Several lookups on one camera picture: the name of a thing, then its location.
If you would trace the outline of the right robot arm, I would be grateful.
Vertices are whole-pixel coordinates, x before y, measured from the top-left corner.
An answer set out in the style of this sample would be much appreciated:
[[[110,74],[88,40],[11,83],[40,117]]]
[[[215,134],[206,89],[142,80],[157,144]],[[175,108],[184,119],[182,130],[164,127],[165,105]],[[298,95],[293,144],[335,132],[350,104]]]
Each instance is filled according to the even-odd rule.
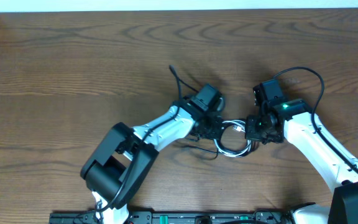
[[[277,80],[253,88],[257,115],[246,119],[246,139],[262,144],[288,141],[317,170],[333,194],[330,206],[299,205],[281,223],[358,224],[358,158],[321,123],[302,99],[288,100]]]

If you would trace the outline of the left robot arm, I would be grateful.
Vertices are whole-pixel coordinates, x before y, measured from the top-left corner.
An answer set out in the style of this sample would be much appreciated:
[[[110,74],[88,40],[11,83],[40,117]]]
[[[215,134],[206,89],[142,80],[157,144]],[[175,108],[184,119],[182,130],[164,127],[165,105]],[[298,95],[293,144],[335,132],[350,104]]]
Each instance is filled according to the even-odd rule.
[[[192,134],[219,136],[224,97],[206,84],[195,95],[179,97],[153,121],[134,127],[115,124],[81,168],[80,175],[96,200],[96,223],[124,223],[126,207],[139,190],[160,151]]]

